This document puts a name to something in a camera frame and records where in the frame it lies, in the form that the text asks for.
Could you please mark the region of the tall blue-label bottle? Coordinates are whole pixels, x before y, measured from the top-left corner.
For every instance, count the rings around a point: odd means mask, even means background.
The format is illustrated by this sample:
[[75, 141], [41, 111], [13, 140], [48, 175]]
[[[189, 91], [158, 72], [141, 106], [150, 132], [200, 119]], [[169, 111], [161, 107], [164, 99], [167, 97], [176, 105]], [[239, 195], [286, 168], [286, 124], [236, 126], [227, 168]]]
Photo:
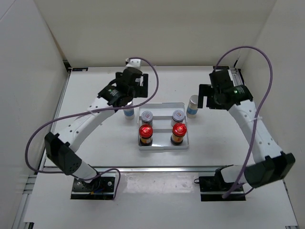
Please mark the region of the tall blue-label bottle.
[[192, 95], [189, 99], [186, 115], [188, 118], [195, 118], [198, 111], [198, 95]]
[[132, 120], [134, 118], [133, 101], [130, 101], [123, 109], [125, 119]]

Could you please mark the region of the small silver-lid jar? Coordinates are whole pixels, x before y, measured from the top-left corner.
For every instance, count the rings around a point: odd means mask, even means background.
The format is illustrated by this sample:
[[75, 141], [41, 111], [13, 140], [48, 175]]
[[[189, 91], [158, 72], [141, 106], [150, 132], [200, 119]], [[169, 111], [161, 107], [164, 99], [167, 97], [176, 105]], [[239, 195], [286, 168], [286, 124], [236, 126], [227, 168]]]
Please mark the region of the small silver-lid jar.
[[151, 111], [144, 111], [141, 114], [142, 125], [153, 125], [153, 114]]
[[183, 124], [185, 118], [185, 113], [182, 110], [175, 110], [172, 115], [171, 126], [175, 124]]

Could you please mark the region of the red-lid sauce jar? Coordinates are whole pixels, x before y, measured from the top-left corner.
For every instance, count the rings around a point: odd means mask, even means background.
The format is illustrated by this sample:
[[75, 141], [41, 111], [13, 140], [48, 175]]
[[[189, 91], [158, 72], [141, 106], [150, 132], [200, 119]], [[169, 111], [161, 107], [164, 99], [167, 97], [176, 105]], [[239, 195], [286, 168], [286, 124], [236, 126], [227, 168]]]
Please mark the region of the red-lid sauce jar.
[[187, 127], [183, 123], [176, 123], [172, 129], [171, 142], [174, 145], [180, 145], [183, 142], [183, 138], [187, 133]]
[[140, 138], [140, 144], [142, 146], [149, 146], [153, 142], [153, 128], [148, 125], [142, 125], [139, 128], [139, 138]]

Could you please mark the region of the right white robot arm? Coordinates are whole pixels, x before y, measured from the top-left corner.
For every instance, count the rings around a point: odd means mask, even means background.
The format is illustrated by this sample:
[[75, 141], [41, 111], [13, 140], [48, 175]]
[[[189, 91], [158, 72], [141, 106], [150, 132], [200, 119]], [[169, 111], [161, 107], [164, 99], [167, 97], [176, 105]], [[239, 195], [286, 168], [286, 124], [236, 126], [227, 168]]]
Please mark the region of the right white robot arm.
[[262, 118], [256, 115], [253, 96], [245, 85], [235, 86], [228, 70], [212, 71], [210, 84], [199, 86], [198, 107], [203, 107], [203, 99], [210, 109], [226, 110], [235, 119], [245, 136], [254, 163], [246, 167], [225, 166], [217, 169], [214, 186], [226, 190], [237, 177], [240, 183], [257, 188], [286, 177], [295, 163], [292, 153], [284, 153], [273, 140]]

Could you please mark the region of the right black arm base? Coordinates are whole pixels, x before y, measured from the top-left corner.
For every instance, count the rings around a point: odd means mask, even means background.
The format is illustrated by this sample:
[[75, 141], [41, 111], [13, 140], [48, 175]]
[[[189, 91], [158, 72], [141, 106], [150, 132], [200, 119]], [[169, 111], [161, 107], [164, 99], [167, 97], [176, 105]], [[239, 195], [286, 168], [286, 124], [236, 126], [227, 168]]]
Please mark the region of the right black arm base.
[[221, 175], [221, 170], [226, 168], [220, 167], [215, 170], [215, 173], [212, 176], [200, 175], [194, 180], [194, 183], [200, 187], [200, 195], [202, 202], [211, 202], [211, 201], [246, 201], [244, 195], [244, 189], [241, 184], [231, 192], [227, 198], [223, 198], [222, 195], [229, 191], [233, 182], [225, 182], [224, 178]]

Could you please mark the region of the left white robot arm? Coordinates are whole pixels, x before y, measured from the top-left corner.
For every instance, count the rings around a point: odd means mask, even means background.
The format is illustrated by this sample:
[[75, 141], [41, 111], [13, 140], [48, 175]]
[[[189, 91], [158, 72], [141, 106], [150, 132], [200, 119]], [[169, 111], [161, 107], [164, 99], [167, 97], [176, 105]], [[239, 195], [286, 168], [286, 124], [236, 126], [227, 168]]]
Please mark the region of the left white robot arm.
[[83, 181], [89, 191], [100, 185], [97, 171], [76, 155], [84, 140], [120, 107], [133, 98], [148, 96], [148, 75], [133, 67], [117, 72], [115, 79], [106, 85], [88, 107], [88, 114], [80, 115], [66, 128], [56, 134], [45, 136], [47, 158], [64, 174]]

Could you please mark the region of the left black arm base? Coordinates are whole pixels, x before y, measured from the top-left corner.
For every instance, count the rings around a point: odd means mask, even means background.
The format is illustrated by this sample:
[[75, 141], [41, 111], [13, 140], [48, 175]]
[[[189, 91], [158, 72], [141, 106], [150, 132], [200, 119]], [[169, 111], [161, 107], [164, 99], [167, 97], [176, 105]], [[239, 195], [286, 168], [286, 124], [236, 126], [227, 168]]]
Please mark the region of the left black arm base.
[[74, 200], [112, 200], [115, 193], [115, 173], [106, 173], [97, 178], [97, 181], [73, 181], [70, 199]]

